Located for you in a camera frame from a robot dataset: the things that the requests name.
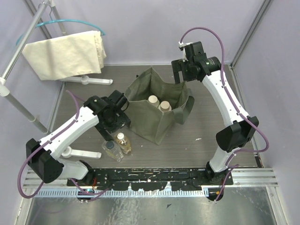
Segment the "amber bottle with white cap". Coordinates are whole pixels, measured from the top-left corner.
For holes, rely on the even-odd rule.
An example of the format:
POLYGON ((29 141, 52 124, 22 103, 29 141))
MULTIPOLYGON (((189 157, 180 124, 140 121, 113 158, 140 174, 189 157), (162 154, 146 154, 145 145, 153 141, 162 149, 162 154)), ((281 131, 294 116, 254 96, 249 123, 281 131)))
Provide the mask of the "amber bottle with white cap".
POLYGON ((122 152, 124 154, 131 154, 132 153, 132 148, 131 148, 131 143, 127 136, 125 136, 122 132, 119 132, 115 136, 115 141, 116 143, 120 146, 122 152))

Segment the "green bottle with beige cap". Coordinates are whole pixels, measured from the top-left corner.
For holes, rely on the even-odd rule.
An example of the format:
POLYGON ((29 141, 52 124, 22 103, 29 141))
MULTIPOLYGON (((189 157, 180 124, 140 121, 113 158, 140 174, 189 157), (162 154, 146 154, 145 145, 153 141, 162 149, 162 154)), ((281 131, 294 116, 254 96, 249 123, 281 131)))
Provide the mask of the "green bottle with beige cap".
POLYGON ((153 106, 155 106, 156 108, 158 108, 159 105, 160 105, 160 101, 159 101, 159 99, 157 98, 157 96, 155 96, 155 95, 149 96, 149 97, 148 97, 148 102, 149 102, 150 104, 152 104, 153 106))

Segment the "cream bottle with beige cap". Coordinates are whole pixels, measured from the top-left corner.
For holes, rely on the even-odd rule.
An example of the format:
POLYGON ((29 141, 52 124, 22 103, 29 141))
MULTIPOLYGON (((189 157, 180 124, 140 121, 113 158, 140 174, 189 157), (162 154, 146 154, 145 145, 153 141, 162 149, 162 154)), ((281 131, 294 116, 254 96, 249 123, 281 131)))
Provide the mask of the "cream bottle with beige cap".
POLYGON ((160 105, 158 106, 158 109, 159 109, 161 112, 165 113, 165 112, 171 111, 171 110, 172 110, 172 107, 171 107, 171 105, 170 105, 170 103, 169 103, 168 101, 162 101, 162 102, 160 103, 160 105))

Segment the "olive green canvas bag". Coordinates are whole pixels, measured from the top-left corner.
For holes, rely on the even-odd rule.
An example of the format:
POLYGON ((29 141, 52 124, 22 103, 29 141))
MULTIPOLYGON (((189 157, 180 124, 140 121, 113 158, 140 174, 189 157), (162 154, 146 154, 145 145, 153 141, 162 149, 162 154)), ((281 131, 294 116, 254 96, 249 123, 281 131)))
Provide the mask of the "olive green canvas bag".
POLYGON ((153 69, 142 72, 125 91, 129 106, 125 114, 131 120, 129 128, 140 137, 160 145, 171 126, 183 125, 194 106, 194 96, 185 82, 167 83, 153 69), (171 110, 162 112, 148 98, 170 103, 171 110))

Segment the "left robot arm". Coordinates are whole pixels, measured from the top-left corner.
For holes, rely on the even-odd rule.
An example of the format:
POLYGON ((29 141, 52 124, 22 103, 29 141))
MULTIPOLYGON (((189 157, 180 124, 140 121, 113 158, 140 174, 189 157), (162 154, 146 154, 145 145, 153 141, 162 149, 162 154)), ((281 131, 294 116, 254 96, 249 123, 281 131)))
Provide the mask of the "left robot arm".
POLYGON ((129 101, 118 90, 108 97, 88 98, 82 107, 76 108, 76 114, 57 130, 39 141, 32 138, 26 143, 28 166, 46 184, 57 178, 72 178, 84 186, 90 185, 95 178, 92 167, 82 160, 61 159, 61 155, 92 127, 106 141, 113 141, 111 134, 130 124, 124 105, 129 105, 129 101))

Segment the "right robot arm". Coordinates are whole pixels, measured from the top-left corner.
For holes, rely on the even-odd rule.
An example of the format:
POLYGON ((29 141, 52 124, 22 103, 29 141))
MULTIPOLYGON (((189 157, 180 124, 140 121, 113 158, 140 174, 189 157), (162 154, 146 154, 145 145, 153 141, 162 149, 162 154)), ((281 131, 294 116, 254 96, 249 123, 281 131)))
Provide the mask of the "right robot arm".
POLYGON ((215 185, 227 172, 235 151, 252 139, 259 120, 256 116, 250 117, 240 105, 225 74, 221 72, 219 59, 208 58, 201 42, 179 43, 179 49, 183 52, 182 59, 171 62, 175 83, 180 83, 180 74, 186 82, 202 82, 212 95, 224 121, 225 128, 216 134, 217 150, 204 171, 208 183, 215 185))

